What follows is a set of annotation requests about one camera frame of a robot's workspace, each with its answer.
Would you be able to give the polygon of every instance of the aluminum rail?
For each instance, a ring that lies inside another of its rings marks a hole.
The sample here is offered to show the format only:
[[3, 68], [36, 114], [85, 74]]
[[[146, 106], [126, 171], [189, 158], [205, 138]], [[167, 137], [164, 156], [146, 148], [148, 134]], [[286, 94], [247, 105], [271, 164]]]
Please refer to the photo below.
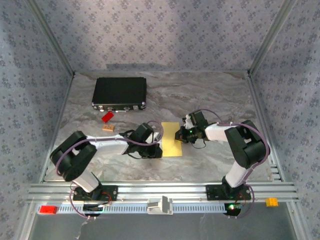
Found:
[[[149, 199], [162, 196], [174, 203], [229, 203], [232, 201], [207, 201], [206, 185], [221, 182], [102, 182], [102, 185], [117, 185], [117, 203], [147, 203]], [[293, 182], [249, 182], [256, 202], [277, 198], [278, 202], [298, 202]], [[33, 184], [29, 189], [27, 203], [63, 203], [69, 201], [71, 188], [68, 182]]]

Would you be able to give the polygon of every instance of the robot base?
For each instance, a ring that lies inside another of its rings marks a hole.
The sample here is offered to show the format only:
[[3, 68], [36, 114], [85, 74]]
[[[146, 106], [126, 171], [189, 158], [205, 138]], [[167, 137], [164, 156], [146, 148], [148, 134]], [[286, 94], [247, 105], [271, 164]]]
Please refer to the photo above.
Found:
[[93, 199], [93, 193], [84, 191], [81, 187], [77, 187], [74, 190], [73, 201], [92, 202], [109, 202], [109, 196], [111, 201], [116, 201], [118, 196], [118, 186], [116, 185], [100, 185], [101, 194], [99, 194], [95, 199]]
[[251, 200], [250, 190], [245, 185], [240, 185], [235, 188], [227, 188], [225, 184], [206, 185], [206, 199], [214, 200]]

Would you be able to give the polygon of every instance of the yellow pad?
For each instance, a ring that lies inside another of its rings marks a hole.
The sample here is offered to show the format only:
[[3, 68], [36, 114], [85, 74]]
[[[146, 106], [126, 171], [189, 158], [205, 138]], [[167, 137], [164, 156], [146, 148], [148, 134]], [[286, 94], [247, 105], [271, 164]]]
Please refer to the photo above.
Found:
[[175, 134], [180, 129], [178, 122], [162, 122], [162, 156], [179, 157], [182, 156], [181, 142], [175, 140]]

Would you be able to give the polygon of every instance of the wall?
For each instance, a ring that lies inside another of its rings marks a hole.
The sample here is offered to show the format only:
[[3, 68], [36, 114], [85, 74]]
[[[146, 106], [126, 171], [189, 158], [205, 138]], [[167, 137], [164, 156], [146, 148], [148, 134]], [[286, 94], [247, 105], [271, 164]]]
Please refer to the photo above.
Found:
[[320, 2], [298, 1], [254, 81], [288, 181], [320, 239]]
[[75, 71], [245, 70], [283, 0], [36, 0]]
[[0, 239], [39, 180], [71, 77], [22, 0], [0, 1]]

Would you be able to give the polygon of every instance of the black mounting plate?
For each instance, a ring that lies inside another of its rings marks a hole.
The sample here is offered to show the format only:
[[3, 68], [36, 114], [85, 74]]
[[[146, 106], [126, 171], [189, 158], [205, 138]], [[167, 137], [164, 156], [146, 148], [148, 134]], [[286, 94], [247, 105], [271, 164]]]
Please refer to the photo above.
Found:
[[[109, 195], [110, 195], [112, 201], [117, 200], [118, 186], [116, 186], [116, 185], [105, 185], [105, 186], [102, 185], [101, 187], [102, 187], [102, 194], [95, 201], [108, 202]], [[77, 187], [74, 190], [73, 201], [90, 202], [90, 201], [92, 201], [92, 199], [91, 199], [90, 193], [87, 193], [81, 187]]]
[[251, 200], [250, 190], [247, 186], [242, 185], [233, 194], [226, 194], [222, 184], [210, 184], [205, 186], [206, 199], [213, 200], [240, 200], [239, 195], [242, 194], [245, 200]]

